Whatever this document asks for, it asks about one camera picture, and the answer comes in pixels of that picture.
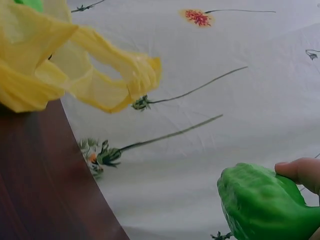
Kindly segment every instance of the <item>wooden table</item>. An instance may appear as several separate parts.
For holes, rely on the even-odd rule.
[[[90,174],[61,102],[0,107],[0,239],[128,240]]]

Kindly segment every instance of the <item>hand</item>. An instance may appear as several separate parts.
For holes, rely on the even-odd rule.
[[[292,162],[281,162],[274,166],[277,174],[290,178],[298,185],[304,185],[312,193],[320,194],[320,160],[300,158]],[[320,227],[309,240],[320,240]]]

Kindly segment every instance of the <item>green object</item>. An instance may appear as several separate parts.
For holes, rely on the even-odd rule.
[[[17,4],[27,5],[33,8],[34,10],[38,11],[39,13],[42,13],[44,11],[44,5],[42,3],[42,0],[14,0],[14,1]]]
[[[320,207],[306,205],[290,179],[256,164],[226,168],[217,181],[224,216],[238,240],[308,240]]]

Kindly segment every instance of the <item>red flower print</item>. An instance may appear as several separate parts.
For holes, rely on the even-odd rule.
[[[215,22],[215,18],[211,14],[199,9],[183,9],[179,13],[189,23],[196,24],[200,28],[211,27]]]

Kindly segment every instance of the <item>white tablecloth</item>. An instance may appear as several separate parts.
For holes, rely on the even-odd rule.
[[[93,2],[68,3],[75,9]],[[62,99],[79,141],[92,138],[101,146],[108,140],[118,149],[223,115],[124,149],[111,162],[120,163],[117,168],[101,166],[97,184],[131,240],[226,234],[216,186],[224,168],[238,162],[273,168],[320,153],[319,6],[315,0],[106,0],[72,15],[122,49],[161,58],[162,80],[150,101],[181,96],[247,67],[144,111],[128,106],[107,114],[71,96]],[[211,26],[187,21],[182,15],[188,10]],[[318,204],[302,193],[308,204]]]

